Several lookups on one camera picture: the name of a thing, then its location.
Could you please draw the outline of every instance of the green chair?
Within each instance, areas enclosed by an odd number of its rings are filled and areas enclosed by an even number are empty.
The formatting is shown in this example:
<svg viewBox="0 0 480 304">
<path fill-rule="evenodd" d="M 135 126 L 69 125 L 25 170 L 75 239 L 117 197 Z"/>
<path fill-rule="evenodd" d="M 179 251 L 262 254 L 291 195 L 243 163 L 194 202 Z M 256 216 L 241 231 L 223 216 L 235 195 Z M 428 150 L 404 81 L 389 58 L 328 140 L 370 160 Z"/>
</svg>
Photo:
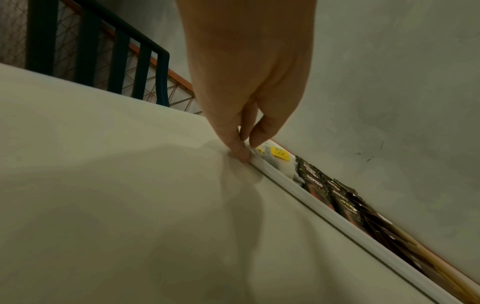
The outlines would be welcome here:
<svg viewBox="0 0 480 304">
<path fill-rule="evenodd" d="M 152 52 L 157 53 L 155 86 L 157 104 L 169 107 L 167 79 L 170 54 L 117 15 L 94 0 L 75 0 L 81 7 L 81 22 L 73 80 L 93 86 L 102 20 L 115 27 L 107 90 L 121 94 L 127 65 L 130 38 L 140 43 L 132 97 L 144 97 Z M 52 76 L 59 0 L 28 0 L 25 68 Z"/>
</svg>

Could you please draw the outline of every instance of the yellow tag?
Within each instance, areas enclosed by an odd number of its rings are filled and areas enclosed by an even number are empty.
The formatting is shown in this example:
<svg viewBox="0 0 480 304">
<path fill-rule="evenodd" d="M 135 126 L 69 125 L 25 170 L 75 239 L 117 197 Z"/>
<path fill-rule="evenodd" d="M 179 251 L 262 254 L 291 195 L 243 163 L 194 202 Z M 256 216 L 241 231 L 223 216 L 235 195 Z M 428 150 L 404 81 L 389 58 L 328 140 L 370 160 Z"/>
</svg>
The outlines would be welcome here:
<svg viewBox="0 0 480 304">
<path fill-rule="evenodd" d="M 265 155 L 265 149 L 262 147 L 257 147 L 257 151 L 259 151 L 262 155 Z"/>
<path fill-rule="evenodd" d="M 281 150 L 281 149 L 273 147 L 273 146 L 270 147 L 270 150 L 271 150 L 271 154 L 273 156 L 279 157 L 279 158 L 284 159 L 284 160 L 290 160 L 290 154 L 287 151 Z"/>
</svg>

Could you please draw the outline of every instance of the white tabletop surface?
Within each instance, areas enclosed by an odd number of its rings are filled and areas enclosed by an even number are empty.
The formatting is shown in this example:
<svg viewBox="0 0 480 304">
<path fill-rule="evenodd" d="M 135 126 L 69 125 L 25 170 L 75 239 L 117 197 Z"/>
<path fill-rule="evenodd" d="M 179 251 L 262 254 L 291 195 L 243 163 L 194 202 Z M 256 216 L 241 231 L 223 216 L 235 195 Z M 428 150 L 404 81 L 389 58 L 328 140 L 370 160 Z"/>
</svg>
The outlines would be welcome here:
<svg viewBox="0 0 480 304">
<path fill-rule="evenodd" d="M 203 117 L 0 65 L 0 303 L 431 303 Z"/>
</svg>

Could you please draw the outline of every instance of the tabletop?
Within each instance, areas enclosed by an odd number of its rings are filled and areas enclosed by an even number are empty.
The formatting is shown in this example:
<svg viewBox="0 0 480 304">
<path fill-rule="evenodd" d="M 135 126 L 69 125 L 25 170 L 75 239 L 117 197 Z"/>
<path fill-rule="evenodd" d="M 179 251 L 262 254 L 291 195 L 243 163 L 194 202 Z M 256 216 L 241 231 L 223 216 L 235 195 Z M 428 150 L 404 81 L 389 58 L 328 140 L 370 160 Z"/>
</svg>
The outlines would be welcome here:
<svg viewBox="0 0 480 304">
<path fill-rule="evenodd" d="M 205 118 L 0 65 L 1 303 L 432 303 Z"/>
</svg>

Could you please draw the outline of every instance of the hand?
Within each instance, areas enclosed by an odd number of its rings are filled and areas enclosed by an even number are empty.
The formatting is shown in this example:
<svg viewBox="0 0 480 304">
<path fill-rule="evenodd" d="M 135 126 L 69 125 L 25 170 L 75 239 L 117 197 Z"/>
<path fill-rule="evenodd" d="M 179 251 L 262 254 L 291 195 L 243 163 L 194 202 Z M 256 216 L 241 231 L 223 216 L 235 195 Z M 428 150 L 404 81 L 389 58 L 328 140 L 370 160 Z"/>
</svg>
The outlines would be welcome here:
<svg viewBox="0 0 480 304">
<path fill-rule="evenodd" d="M 248 162 L 243 141 L 249 137 L 257 147 L 273 137 L 302 98 L 315 1 L 177 2 L 195 97 L 218 137 Z M 259 109 L 263 117 L 255 125 Z"/>
</svg>

